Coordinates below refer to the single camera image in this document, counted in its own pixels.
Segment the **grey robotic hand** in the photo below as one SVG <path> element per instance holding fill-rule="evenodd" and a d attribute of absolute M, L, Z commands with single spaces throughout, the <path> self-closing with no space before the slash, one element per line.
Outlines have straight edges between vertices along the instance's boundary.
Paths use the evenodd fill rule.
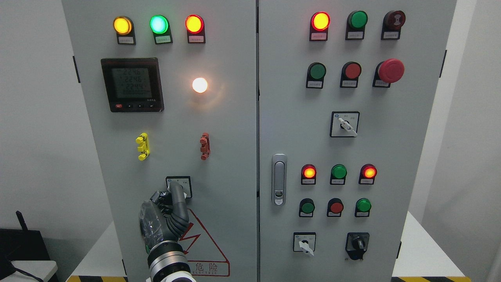
<path fill-rule="evenodd" d="M 147 253 L 163 241 L 181 238 L 189 227 L 189 215 L 179 182 L 168 184 L 167 191 L 156 191 L 141 204 L 139 226 Z"/>

